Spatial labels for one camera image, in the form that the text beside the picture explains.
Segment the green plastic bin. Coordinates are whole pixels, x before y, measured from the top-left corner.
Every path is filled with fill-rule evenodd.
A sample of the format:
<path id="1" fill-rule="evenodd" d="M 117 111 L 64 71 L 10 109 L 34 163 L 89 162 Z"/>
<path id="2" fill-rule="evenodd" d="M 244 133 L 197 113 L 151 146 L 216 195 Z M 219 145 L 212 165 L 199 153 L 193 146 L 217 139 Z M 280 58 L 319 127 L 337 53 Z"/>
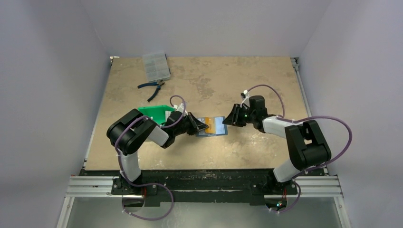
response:
<path id="1" fill-rule="evenodd" d="M 171 112 L 174 111 L 172 107 L 167 105 L 139 107 L 137 110 L 159 125 L 164 125 Z"/>

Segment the orange credit card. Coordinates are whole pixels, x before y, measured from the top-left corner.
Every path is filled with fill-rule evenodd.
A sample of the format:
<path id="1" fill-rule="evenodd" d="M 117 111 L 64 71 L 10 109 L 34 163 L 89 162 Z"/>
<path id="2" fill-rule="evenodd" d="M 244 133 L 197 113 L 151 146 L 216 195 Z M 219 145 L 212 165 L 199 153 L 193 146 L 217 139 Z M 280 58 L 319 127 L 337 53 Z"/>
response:
<path id="1" fill-rule="evenodd" d="M 205 117 L 205 124 L 208 128 L 205 129 L 207 134 L 215 134 L 216 127 L 215 127 L 215 118 L 214 117 Z"/>

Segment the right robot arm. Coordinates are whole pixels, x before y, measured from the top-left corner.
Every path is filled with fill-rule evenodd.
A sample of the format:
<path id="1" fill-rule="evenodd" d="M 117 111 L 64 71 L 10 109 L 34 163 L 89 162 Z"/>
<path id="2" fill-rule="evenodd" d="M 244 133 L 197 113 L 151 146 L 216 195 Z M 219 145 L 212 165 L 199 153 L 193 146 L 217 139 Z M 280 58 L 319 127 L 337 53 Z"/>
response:
<path id="1" fill-rule="evenodd" d="M 279 193 L 286 182 L 301 171 L 323 164 L 331 159 L 331 151 L 317 121 L 287 122 L 274 114 L 268 114 L 265 99 L 261 95 L 249 97 L 248 104 L 234 104 L 223 124 L 244 127 L 252 124 L 262 132 L 286 139 L 289 159 L 274 168 L 268 178 L 267 188 Z"/>

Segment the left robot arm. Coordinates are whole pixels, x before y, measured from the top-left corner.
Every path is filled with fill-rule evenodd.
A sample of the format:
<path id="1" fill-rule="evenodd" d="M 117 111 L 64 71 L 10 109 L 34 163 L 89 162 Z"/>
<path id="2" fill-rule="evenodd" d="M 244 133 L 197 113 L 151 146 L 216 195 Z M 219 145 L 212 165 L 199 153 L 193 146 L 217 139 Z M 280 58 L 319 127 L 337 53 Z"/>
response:
<path id="1" fill-rule="evenodd" d="M 167 148 L 181 134 L 190 136 L 208 129 L 209 126 L 198 120 L 191 112 L 172 111 L 163 125 L 155 122 L 137 109 L 133 109 L 107 130 L 106 136 L 114 146 L 124 178 L 123 188 L 129 194 L 137 194 L 142 187 L 141 169 L 138 150 L 146 141 L 151 141 L 162 148 Z"/>

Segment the blue card holder wallet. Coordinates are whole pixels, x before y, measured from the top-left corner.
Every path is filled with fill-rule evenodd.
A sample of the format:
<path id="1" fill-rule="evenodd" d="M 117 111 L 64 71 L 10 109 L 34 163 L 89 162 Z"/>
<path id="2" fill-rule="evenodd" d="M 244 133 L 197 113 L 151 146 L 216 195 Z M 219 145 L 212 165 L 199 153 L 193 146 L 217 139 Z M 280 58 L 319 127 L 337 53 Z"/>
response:
<path id="1" fill-rule="evenodd" d="M 196 134 L 197 137 L 210 137 L 210 136 L 220 136 L 220 135 L 227 135 L 228 134 L 228 128 L 227 125 L 223 124 L 222 121 L 225 119 L 224 116 L 216 116 L 215 118 L 215 127 L 216 127 L 216 133 L 215 134 L 207 134 L 205 130 L 198 132 Z M 205 123 L 205 117 L 200 117 L 197 118 L 201 122 Z"/>

